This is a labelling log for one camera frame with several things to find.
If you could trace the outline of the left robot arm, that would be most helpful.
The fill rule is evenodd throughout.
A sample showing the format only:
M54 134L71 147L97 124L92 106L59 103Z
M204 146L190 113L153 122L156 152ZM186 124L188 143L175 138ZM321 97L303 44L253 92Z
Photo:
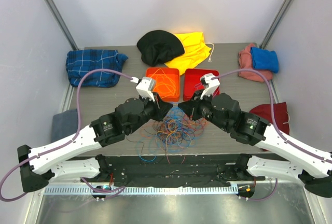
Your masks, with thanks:
M124 140L150 120L163 120L173 105L163 101L157 93L153 95L154 101L142 97L127 99L114 112L92 121L78 134L37 148L20 146L17 154L23 192L37 191L47 186L52 179L75 172L79 177L107 181L110 168L99 164L97 159L93 159L91 165L79 165L78 161L74 161L73 170L65 166L77 155Z

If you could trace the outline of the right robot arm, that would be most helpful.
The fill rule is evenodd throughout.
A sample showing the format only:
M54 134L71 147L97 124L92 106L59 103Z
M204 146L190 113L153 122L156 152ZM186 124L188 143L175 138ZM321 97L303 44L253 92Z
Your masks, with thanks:
M197 93L179 108L192 120L204 118L237 142L270 151L282 161L247 155L234 167L235 176L245 180L271 177L293 181L310 193L331 198L331 153L309 146L283 132L269 121L240 109L239 102L222 93L201 97Z

